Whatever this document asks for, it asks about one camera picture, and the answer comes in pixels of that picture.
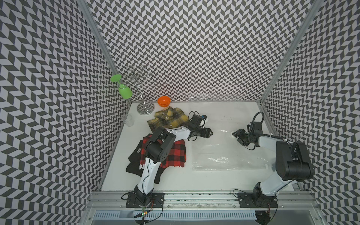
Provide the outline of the clear plastic vacuum bag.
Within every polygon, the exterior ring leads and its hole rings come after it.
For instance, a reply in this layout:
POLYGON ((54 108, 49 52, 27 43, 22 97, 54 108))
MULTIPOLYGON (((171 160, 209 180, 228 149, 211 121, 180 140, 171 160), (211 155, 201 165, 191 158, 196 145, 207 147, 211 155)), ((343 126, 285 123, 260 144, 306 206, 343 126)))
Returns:
POLYGON ((275 171, 275 152, 242 146, 233 131, 215 129, 210 138, 199 137, 192 144, 192 168, 195 171, 271 170, 275 171))

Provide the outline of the red black plaid shirt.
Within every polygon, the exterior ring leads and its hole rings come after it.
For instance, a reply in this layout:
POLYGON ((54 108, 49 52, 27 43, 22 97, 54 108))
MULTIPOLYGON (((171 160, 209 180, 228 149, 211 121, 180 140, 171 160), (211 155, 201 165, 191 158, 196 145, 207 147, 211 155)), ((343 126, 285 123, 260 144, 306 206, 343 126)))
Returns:
POLYGON ((168 157, 161 163, 160 168, 166 169, 168 167, 184 167, 186 163, 186 145, 184 140, 176 141, 168 157))

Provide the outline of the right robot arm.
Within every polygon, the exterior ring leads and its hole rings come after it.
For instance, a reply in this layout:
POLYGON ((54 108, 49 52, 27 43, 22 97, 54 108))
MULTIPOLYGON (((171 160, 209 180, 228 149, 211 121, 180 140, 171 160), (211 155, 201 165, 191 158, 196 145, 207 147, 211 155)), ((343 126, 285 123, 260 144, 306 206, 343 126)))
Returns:
POLYGON ((275 152, 275 172, 253 189, 252 199, 256 204, 273 201, 277 193, 287 185, 313 178, 314 168, 306 144, 289 142, 278 136, 257 134, 239 129, 232 136, 244 147, 253 144, 275 152))

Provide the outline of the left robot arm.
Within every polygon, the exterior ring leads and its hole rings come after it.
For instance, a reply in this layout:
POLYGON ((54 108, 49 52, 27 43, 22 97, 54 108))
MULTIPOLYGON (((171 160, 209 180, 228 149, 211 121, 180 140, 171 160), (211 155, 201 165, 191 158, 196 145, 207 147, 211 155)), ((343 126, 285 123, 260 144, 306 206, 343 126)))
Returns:
POLYGON ((176 141, 192 137, 210 138, 213 131, 199 126, 181 126, 178 128, 157 128, 145 145, 145 168, 133 193, 142 206, 147 206, 152 198, 155 177, 163 161, 169 156, 176 141))

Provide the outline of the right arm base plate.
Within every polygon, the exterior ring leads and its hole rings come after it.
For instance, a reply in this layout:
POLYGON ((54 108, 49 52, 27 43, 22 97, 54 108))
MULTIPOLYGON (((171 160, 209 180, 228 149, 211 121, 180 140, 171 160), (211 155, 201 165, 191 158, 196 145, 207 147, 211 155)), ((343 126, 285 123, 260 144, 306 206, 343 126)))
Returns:
POLYGON ((277 208, 278 202, 274 196, 255 196, 254 193, 237 193, 241 208, 277 208))

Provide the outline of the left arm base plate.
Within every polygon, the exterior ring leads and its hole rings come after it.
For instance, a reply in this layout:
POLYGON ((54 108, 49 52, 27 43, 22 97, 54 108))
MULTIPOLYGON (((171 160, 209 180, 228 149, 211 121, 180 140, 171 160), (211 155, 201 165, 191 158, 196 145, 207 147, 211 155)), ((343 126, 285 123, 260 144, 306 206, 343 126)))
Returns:
POLYGON ((162 208, 164 205, 165 193, 155 192, 149 195, 130 193, 127 198, 126 208, 162 208))

